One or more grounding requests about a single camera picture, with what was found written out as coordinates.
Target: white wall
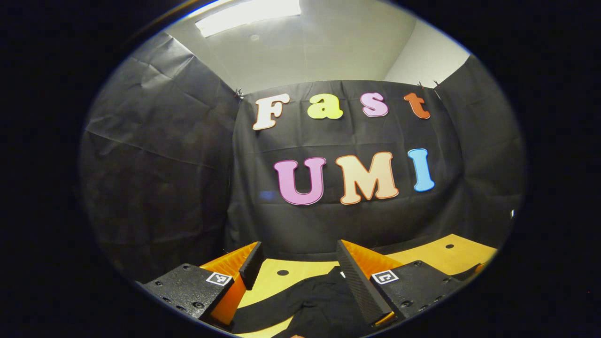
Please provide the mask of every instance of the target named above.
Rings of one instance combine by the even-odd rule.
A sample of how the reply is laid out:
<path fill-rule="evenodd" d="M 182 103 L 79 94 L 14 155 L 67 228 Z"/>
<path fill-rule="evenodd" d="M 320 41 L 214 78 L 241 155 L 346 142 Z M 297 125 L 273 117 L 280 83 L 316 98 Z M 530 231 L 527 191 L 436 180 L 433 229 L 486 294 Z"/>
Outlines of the white wall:
<path fill-rule="evenodd" d="M 428 23 L 417 20 L 407 45 L 384 81 L 434 88 L 468 59 L 469 51 Z"/>

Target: table surface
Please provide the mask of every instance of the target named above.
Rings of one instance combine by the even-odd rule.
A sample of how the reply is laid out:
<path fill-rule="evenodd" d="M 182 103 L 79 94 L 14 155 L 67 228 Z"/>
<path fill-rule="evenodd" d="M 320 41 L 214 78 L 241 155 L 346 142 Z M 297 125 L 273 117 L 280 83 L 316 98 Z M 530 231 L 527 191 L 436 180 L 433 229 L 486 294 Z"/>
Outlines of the table surface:
<path fill-rule="evenodd" d="M 402 264 L 421 260 L 447 275 L 454 275 L 472 268 L 478 263 L 489 261 L 496 249 L 487 247 L 468 239 L 448 235 L 436 241 L 386 256 L 398 260 Z M 250 291 L 246 291 L 240 307 L 265 300 L 278 292 L 286 290 L 297 282 L 318 275 L 325 275 L 338 266 L 338 262 L 296 262 L 291 260 L 266 259 L 259 270 L 257 281 Z M 278 275 L 278 271 L 286 270 L 287 275 Z M 271 338 L 285 330 L 292 317 L 272 327 L 238 336 L 243 338 Z"/>

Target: white ceiling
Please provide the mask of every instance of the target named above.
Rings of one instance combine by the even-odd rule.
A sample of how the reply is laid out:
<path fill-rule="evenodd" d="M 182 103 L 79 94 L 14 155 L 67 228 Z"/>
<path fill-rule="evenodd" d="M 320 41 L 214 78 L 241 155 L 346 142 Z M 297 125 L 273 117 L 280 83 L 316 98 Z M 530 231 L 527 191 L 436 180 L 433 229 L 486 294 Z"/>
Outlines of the white ceiling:
<path fill-rule="evenodd" d="M 248 94 L 300 82 L 382 81 L 416 22 L 412 14 L 378 0 L 300 0 L 300 8 L 300 16 L 207 38 L 195 22 L 213 12 L 183 19 L 166 32 L 232 89 Z"/>

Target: wooden table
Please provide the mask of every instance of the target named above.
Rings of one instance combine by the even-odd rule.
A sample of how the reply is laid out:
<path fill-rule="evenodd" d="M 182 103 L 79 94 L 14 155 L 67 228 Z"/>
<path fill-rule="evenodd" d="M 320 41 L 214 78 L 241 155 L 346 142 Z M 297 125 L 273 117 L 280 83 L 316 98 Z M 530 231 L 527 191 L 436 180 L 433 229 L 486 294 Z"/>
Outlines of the wooden table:
<path fill-rule="evenodd" d="M 446 248 L 448 244 L 453 244 L 453 247 Z M 496 249 L 486 245 L 456 235 L 449 235 L 420 247 L 386 256 L 398 260 L 402 264 L 422 260 L 448 275 L 454 275 L 466 271 L 478 263 L 487 262 L 495 252 Z M 254 287 L 252 290 L 246 291 L 238 308 L 265 300 L 303 279 L 325 275 L 338 265 L 338 262 L 295 262 L 266 259 L 261 266 Z M 288 274 L 278 275 L 280 270 L 286 270 Z M 285 330 L 291 320 L 292 317 L 272 327 L 239 334 L 238 336 L 243 338 L 271 338 Z"/>

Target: foam letter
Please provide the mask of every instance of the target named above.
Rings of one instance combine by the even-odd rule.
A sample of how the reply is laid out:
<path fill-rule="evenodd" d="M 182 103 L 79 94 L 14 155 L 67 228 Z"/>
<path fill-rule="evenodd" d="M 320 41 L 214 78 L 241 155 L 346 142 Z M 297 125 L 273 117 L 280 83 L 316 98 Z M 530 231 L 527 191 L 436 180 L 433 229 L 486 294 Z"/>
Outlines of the foam letter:
<path fill-rule="evenodd" d="M 322 167 L 326 159 L 321 157 L 308 158 L 305 165 L 309 168 L 311 175 L 311 191 L 301 194 L 296 190 L 294 169 L 298 167 L 296 161 L 279 161 L 273 167 L 278 172 L 279 192 L 286 202 L 295 205 L 309 205 L 321 199 L 323 196 L 323 172 Z"/>
<path fill-rule="evenodd" d="M 342 110 L 340 110 L 340 101 L 332 94 L 318 94 L 309 99 L 313 103 L 307 109 L 307 114 L 311 118 L 340 118 Z"/>
<path fill-rule="evenodd" d="M 388 106 L 382 102 L 384 97 L 379 93 L 365 93 L 359 99 L 363 107 L 363 113 L 369 117 L 384 116 L 388 113 Z"/>
<path fill-rule="evenodd" d="M 282 114 L 282 102 L 290 102 L 290 96 L 288 94 L 280 94 L 272 97 L 265 97 L 264 99 L 258 99 L 255 102 L 258 105 L 257 122 L 252 125 L 252 128 L 259 131 L 261 129 L 273 127 L 275 121 L 271 119 L 271 114 L 275 117 L 279 117 Z"/>
<path fill-rule="evenodd" d="M 428 169 L 428 150 L 426 149 L 413 149 L 408 153 L 409 157 L 413 159 L 415 165 L 415 175 L 417 177 L 417 183 L 414 186 L 415 191 L 426 191 L 434 188 L 434 181 L 430 178 L 430 170 Z"/>
<path fill-rule="evenodd" d="M 367 200 L 371 200 L 376 189 L 376 183 L 377 198 L 384 199 L 398 195 L 398 189 L 394 186 L 391 161 L 391 153 L 376 153 L 371 160 L 370 170 L 367 171 L 357 156 L 339 157 L 336 164 L 342 168 L 344 180 L 344 196 L 340 199 L 340 203 L 355 204 L 361 201 L 361 196 L 357 194 L 355 185 L 359 187 Z"/>
<path fill-rule="evenodd" d="M 413 109 L 413 113 L 417 115 L 417 117 L 424 119 L 430 118 L 430 112 L 425 111 L 421 106 L 422 103 L 424 103 L 424 99 L 417 97 L 415 93 L 409 93 L 405 95 L 404 99 L 405 101 L 409 101 L 411 109 Z"/>

